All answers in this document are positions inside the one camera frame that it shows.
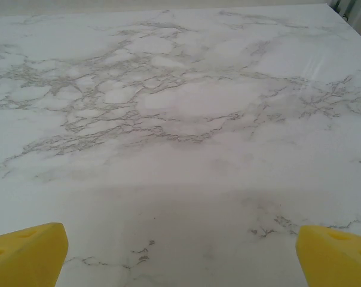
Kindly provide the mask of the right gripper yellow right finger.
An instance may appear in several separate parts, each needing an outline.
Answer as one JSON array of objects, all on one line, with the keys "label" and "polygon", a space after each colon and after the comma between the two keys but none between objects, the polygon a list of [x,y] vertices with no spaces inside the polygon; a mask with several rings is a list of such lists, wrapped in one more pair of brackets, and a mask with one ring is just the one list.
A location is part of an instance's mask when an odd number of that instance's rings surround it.
[{"label": "right gripper yellow right finger", "polygon": [[361,236],[304,225],[296,254],[308,287],[361,287]]}]

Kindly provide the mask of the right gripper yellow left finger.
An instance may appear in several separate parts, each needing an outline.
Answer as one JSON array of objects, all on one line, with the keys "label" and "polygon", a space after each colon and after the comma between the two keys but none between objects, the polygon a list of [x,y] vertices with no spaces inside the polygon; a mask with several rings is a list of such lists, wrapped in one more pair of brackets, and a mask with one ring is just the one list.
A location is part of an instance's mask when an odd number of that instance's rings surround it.
[{"label": "right gripper yellow left finger", "polygon": [[68,247],[58,222],[0,235],[0,287],[55,287]]}]

